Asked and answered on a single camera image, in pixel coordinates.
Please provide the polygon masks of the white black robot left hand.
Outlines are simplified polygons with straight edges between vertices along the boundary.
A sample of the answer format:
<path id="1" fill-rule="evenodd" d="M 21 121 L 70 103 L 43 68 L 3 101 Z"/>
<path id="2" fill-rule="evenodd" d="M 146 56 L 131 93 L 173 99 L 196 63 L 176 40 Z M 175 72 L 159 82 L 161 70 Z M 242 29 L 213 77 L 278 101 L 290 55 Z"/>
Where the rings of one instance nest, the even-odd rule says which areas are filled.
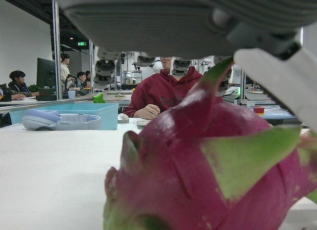
<path id="1" fill-rule="evenodd" d="M 234 56 L 308 127 L 317 128 L 317 59 L 296 41 L 317 0 L 55 0 L 105 59 L 123 51 L 184 60 Z"/>

